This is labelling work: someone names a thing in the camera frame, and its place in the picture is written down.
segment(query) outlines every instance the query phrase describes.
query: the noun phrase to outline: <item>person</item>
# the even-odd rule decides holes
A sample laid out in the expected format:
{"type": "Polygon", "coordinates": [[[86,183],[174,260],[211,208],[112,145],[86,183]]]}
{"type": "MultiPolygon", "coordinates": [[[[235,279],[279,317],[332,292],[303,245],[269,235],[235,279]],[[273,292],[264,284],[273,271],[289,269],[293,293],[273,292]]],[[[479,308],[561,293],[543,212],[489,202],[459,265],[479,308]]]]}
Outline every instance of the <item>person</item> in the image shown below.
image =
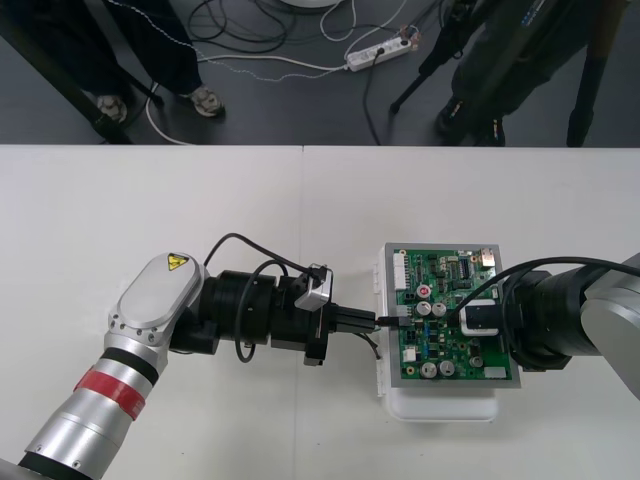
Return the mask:
{"type": "MultiPolygon", "coordinates": [[[[126,6],[103,0],[140,63],[153,79],[185,98],[204,117],[224,112],[220,98],[202,82],[195,51],[178,45],[156,30],[146,18],[126,6]]],[[[146,13],[158,28],[191,45],[169,0],[123,0],[146,13]]],[[[96,58],[96,49],[109,62],[116,56],[84,0],[0,0],[12,21],[33,38],[75,80],[96,97],[98,108],[111,119],[124,122],[131,86],[96,58]]]]}
{"type": "MultiPolygon", "coordinates": [[[[453,75],[452,97],[436,117],[436,129],[442,135],[453,129],[460,112],[477,97],[496,56],[532,3],[532,0],[505,0],[487,20],[485,30],[453,75]]],[[[560,67],[588,44],[600,3],[601,0],[574,0],[564,20],[542,46],[527,61],[511,68],[490,102],[488,115],[480,119],[475,132],[478,145],[506,145],[503,117],[515,112],[536,88],[551,80],[560,67]]]]}

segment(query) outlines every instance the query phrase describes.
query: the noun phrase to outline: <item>white table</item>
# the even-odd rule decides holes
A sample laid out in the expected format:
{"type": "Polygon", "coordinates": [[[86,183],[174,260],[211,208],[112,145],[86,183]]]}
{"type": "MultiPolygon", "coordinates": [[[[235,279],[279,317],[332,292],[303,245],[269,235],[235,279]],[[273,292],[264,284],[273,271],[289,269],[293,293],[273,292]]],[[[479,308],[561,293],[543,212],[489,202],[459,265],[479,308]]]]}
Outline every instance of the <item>white table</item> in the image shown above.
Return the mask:
{"type": "MultiPolygon", "coordinates": [[[[640,245],[639,157],[2,147],[0,457],[21,458],[99,356],[107,309],[158,252],[204,257],[239,231],[303,263],[328,263],[334,299],[360,308],[373,308],[371,265],[386,241],[495,242],[506,266],[558,254],[624,260],[640,245]]],[[[259,260],[230,243],[212,271],[259,260]]],[[[172,355],[105,479],[631,479],[640,471],[640,402],[602,359],[524,374],[522,390],[499,393],[492,424],[411,425],[380,406],[361,340],[334,335],[321,368],[300,357],[260,348],[242,365],[230,343],[213,358],[172,355]]]]}

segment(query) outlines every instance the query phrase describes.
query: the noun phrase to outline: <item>capacitor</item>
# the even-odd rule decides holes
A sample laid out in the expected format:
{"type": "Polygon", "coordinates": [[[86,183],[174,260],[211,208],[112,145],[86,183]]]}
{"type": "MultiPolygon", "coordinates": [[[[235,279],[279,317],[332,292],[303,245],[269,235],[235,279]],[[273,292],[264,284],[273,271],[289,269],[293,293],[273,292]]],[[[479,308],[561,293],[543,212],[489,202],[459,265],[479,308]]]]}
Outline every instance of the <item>capacitor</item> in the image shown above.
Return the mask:
{"type": "Polygon", "coordinates": [[[471,357],[469,359],[469,365],[474,368],[480,368],[482,365],[484,365],[484,362],[482,361],[482,357],[471,357]]]}
{"type": "Polygon", "coordinates": [[[420,376],[422,378],[433,378],[438,374],[438,368],[435,363],[423,363],[420,367],[420,376]]]}
{"type": "Polygon", "coordinates": [[[416,290],[416,295],[418,296],[418,298],[422,298],[423,300],[426,300],[431,296],[431,287],[429,285],[418,286],[418,289],[416,290]]]}
{"type": "Polygon", "coordinates": [[[416,305],[416,313],[421,317],[426,317],[431,313],[431,304],[429,302],[420,302],[416,305]]]}
{"type": "Polygon", "coordinates": [[[447,313],[447,306],[444,303],[434,303],[431,307],[431,312],[436,317],[444,317],[444,314],[447,313]]]}
{"type": "Polygon", "coordinates": [[[456,371],[456,366],[450,360],[445,360],[444,362],[440,362],[438,365],[438,370],[440,371],[440,375],[443,377],[450,377],[456,371]]]}

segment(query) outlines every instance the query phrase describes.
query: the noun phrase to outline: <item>yellow warning label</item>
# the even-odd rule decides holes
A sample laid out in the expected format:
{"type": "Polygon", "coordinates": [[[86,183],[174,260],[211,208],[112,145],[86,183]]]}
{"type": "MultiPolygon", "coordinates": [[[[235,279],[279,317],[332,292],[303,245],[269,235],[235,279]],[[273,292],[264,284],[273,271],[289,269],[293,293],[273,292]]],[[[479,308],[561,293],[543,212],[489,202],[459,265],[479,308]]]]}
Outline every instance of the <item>yellow warning label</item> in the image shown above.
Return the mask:
{"type": "Polygon", "coordinates": [[[181,267],[185,263],[189,261],[187,257],[183,257],[182,255],[176,255],[175,253],[169,254],[169,270],[173,271],[178,267],[181,267]]]}

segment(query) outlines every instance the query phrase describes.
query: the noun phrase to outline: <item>pants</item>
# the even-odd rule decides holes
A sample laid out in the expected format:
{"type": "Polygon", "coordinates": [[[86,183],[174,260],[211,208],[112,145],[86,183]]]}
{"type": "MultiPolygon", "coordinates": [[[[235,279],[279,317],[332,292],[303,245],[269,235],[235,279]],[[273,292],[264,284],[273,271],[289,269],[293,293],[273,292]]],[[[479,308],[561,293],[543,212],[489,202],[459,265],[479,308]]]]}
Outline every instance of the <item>pants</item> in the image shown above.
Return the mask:
{"type": "MultiPolygon", "coordinates": [[[[191,45],[169,0],[117,1],[142,10],[171,37],[191,45]]],[[[133,10],[103,2],[154,81],[176,94],[191,93],[202,85],[192,49],[170,41],[133,10]]],[[[94,95],[129,92],[126,81],[96,59],[97,49],[110,62],[117,63],[84,0],[3,0],[2,3],[12,20],[51,55],[80,88],[94,95]]]]}
{"type": "MultiPolygon", "coordinates": [[[[476,98],[486,72],[532,3],[533,0],[503,0],[453,75],[451,89],[455,97],[463,101],[476,98]]],[[[511,68],[490,102],[494,118],[516,111],[537,87],[551,80],[562,65],[588,44],[600,3],[601,0],[576,0],[533,57],[511,68]]]]}

